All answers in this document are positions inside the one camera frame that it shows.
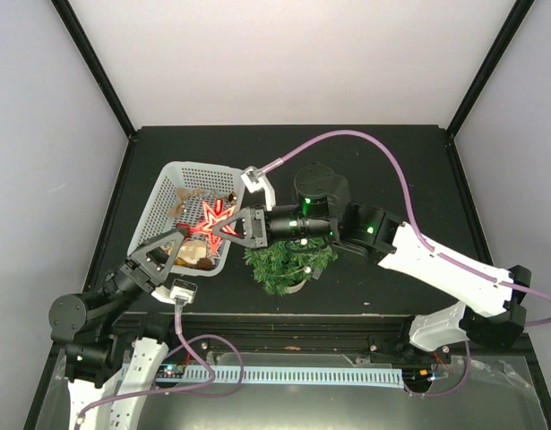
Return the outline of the red star ornament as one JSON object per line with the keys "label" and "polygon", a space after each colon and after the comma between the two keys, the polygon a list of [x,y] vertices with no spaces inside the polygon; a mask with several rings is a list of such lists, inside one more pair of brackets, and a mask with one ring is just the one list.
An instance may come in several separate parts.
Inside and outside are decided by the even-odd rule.
{"label": "red star ornament", "polygon": [[211,255],[218,256],[223,239],[212,230],[221,221],[227,220],[236,212],[235,206],[225,207],[221,199],[216,199],[213,205],[202,201],[202,220],[189,228],[192,235],[199,235],[206,238],[210,246]]}

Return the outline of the fairy light string white bulbs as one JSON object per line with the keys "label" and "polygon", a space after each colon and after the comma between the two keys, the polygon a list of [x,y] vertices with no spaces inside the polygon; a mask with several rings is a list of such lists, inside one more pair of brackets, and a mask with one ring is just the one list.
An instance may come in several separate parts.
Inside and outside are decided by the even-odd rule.
{"label": "fairy light string white bulbs", "polygon": [[314,268],[325,269],[332,251],[324,238],[298,239],[283,243],[282,278],[310,277]]}

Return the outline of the small green christmas tree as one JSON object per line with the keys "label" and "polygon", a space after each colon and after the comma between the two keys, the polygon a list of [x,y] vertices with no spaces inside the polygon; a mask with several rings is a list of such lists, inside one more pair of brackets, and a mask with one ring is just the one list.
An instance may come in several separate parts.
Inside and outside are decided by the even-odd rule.
{"label": "small green christmas tree", "polygon": [[245,249],[244,261],[254,281],[268,295],[285,296],[290,288],[314,280],[339,258],[325,238],[280,241],[267,248]]}

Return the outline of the white plastic perforated basket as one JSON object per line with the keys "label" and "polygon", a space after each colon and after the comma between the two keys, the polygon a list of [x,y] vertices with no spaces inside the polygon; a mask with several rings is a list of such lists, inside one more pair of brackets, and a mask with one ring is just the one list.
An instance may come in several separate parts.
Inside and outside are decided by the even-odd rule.
{"label": "white plastic perforated basket", "polygon": [[[245,195],[241,174],[242,171],[238,168],[222,165],[191,161],[169,162],[156,179],[126,252],[130,254],[146,239],[166,232],[178,224],[195,226],[202,220],[202,201],[210,205],[215,203],[215,200],[193,198],[190,194],[185,201],[184,213],[178,218],[170,218],[168,210],[176,203],[177,188],[186,188],[190,192],[197,188],[216,190],[223,195],[225,207],[240,208]],[[230,193],[237,194],[237,199],[233,202],[228,200]]]}

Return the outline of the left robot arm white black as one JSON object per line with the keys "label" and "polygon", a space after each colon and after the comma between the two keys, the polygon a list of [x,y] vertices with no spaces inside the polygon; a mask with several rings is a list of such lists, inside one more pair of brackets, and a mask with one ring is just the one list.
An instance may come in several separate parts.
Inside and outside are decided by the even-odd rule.
{"label": "left robot arm white black", "polygon": [[142,242],[95,290],[57,298],[48,312],[51,339],[65,351],[72,429],[135,429],[163,357],[181,337],[165,317],[151,317],[133,336],[114,325],[142,297],[172,301],[164,283],[187,228]]}

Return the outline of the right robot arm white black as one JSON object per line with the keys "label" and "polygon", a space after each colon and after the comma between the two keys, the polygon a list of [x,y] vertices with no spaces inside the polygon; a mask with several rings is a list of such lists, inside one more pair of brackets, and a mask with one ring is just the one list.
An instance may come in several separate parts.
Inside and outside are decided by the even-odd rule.
{"label": "right robot arm white black", "polygon": [[468,340],[504,350],[524,331],[524,295],[507,284],[527,287],[531,273],[526,268],[498,269],[428,243],[403,219],[352,202],[347,179],[323,164],[297,172],[293,205],[275,205],[271,184],[254,168],[244,172],[243,180],[251,192],[265,189],[266,203],[244,207],[218,222],[214,235],[254,250],[320,238],[338,253],[409,275],[456,299],[443,310],[411,316],[392,345],[392,354],[415,361],[426,352]]}

